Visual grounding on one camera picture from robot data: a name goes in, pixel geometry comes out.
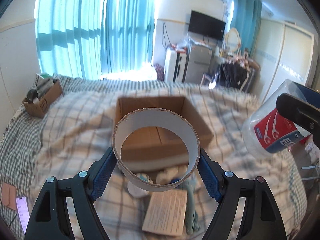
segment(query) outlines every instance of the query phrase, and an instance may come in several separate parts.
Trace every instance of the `cardboard tube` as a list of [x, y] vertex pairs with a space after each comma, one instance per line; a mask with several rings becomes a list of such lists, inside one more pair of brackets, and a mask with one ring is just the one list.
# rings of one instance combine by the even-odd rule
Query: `cardboard tube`
[[[135, 130], [149, 126], [162, 127], [174, 132], [186, 145], [189, 165], [185, 175], [179, 181], [167, 185], [152, 184], [138, 178], [122, 162], [121, 148], [125, 139]], [[177, 187], [191, 175], [200, 158], [200, 141], [195, 129], [182, 116], [162, 108], [144, 108], [124, 116], [113, 132], [112, 147], [124, 175], [134, 185], [147, 191], [160, 192]]]

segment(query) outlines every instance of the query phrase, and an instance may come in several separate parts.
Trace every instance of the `screw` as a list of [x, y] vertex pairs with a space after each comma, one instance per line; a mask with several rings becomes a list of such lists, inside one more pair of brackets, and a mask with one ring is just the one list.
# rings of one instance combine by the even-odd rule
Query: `screw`
[[83, 177], [87, 176], [87, 174], [88, 173], [86, 171], [81, 171], [81, 172], [79, 172], [79, 177], [83, 178]]
[[265, 179], [264, 179], [264, 177], [258, 176], [257, 181], [260, 183], [264, 183]]
[[225, 171], [224, 175], [226, 175], [227, 177], [232, 177], [233, 176], [233, 172], [232, 171]]
[[53, 181], [54, 181], [54, 177], [51, 176], [51, 177], [47, 178], [47, 182], [50, 183], [50, 182], [53, 182]]

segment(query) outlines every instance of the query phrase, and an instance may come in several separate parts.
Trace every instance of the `open cardboard box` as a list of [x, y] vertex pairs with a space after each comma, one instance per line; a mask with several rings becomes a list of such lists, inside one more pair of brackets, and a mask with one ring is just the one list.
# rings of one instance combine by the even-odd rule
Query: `open cardboard box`
[[[213, 134], [185, 97], [119, 98], [115, 126], [128, 113], [148, 107], [163, 108], [181, 115], [196, 130], [201, 147], [209, 145]], [[188, 164], [189, 156], [185, 144], [173, 132], [161, 127], [144, 127], [125, 140], [121, 159], [132, 172], [147, 172]]]
[[62, 88], [59, 80], [53, 80], [54, 85], [39, 99], [35, 104], [29, 104], [27, 98], [22, 103], [28, 114], [31, 116], [43, 118], [49, 106], [62, 94]]

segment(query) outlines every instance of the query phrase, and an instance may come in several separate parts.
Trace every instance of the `clear plastic container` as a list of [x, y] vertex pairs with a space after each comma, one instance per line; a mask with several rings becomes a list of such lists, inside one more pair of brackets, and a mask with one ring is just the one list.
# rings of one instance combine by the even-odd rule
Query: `clear plastic container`
[[256, 158], [270, 157], [273, 153], [302, 140], [310, 133], [294, 122], [279, 115], [276, 100], [288, 93], [306, 102], [298, 86], [285, 80], [281, 86], [243, 124], [242, 136], [249, 153]]

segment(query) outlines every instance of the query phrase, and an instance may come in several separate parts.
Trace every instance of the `television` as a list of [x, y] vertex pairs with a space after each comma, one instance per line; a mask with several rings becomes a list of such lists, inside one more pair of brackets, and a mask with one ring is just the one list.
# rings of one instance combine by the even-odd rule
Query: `television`
[[222, 41], [226, 23], [209, 15], [191, 11], [189, 32]]

